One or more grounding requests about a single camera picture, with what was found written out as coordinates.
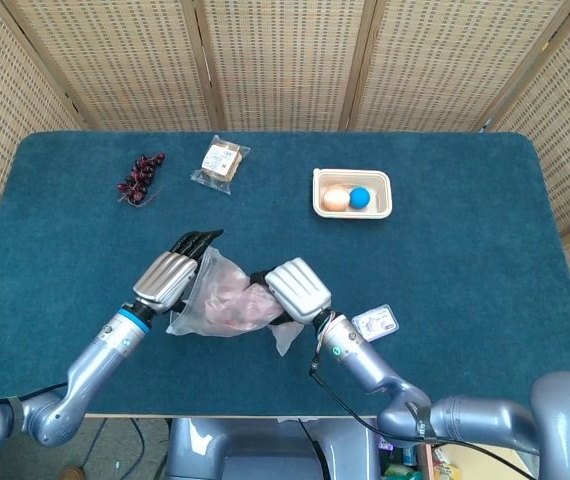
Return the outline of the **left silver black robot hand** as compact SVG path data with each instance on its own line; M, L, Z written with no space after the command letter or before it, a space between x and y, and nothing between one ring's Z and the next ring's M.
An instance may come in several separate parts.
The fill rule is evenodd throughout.
M136 282L135 302L157 315L172 310L196 275L205 251L222 234L222 229L183 234Z

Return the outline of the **small white packet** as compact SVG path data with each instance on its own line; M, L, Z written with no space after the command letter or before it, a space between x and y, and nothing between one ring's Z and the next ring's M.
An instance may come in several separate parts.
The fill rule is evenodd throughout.
M356 315L351 322L368 342L390 335L399 329L396 317L388 304Z

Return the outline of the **woven rattan folding screen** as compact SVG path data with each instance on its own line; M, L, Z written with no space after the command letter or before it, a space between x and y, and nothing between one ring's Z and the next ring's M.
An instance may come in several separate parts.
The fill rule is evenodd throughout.
M522 133L570 265L570 0L0 0L0 198L63 129Z

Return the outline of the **transparent plastic zip bag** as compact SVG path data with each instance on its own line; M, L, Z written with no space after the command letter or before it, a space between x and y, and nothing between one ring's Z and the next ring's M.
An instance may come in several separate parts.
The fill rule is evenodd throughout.
M179 312L173 312L170 316L170 324L166 330L168 334L176 336L197 334L201 336L219 337L209 335L206 332L206 320L204 317L206 282L211 274L227 269L242 270L233 261L224 257L218 249L213 247L207 248L189 297L184 302L183 309ZM296 322L279 326L272 326L269 323L266 327L261 329L264 328L269 329L274 336L276 349L280 355L285 355L288 352L291 344L303 331L303 325Z

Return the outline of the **cream egg-shaped ball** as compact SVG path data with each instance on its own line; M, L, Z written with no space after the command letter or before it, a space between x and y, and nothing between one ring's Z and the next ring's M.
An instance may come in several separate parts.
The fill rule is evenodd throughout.
M322 205L327 211L345 211L350 205L350 193L341 186L327 188L322 197Z

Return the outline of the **colourful packets pile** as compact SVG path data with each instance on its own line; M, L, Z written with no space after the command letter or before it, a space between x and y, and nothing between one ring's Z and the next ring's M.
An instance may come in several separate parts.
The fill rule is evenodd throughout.
M462 480L441 444L402 448L380 438L378 447L381 480Z

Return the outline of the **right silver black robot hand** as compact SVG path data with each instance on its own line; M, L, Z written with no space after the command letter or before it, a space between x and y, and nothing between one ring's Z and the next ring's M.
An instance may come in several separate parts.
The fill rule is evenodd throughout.
M286 261L271 270L256 271L250 283L265 287L283 308L272 326L296 322L320 325L331 312L331 292L301 257Z

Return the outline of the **grey robot torso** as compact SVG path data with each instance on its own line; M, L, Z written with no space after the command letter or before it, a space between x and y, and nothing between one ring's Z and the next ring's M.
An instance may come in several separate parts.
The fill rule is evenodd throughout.
M381 480L378 438L346 417L181 417L165 480Z

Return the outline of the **dark red grape bunch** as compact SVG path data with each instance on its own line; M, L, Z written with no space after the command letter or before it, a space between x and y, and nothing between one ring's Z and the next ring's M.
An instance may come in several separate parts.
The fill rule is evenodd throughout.
M163 152L154 155L141 154L133 162L125 179L116 186L118 201L135 208L143 207L152 201L157 194L153 189L153 183L165 159L166 155Z

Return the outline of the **packaged sandwich in clear wrap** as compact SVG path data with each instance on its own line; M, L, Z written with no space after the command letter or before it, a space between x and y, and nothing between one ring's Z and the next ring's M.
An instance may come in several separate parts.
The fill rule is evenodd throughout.
M251 148L214 135L202 159L201 165L190 175L199 185L226 195L231 194L231 183L242 161Z

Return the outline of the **beige plastic food container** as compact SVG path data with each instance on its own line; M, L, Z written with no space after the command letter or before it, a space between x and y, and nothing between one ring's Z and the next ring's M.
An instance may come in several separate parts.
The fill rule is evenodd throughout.
M323 208L322 197L332 186L341 186L349 193L355 187L365 187L371 201L361 210L349 206L341 212L327 211ZM381 220L392 212L391 181L386 173L378 170L316 168L313 171L312 203L314 211L324 218Z

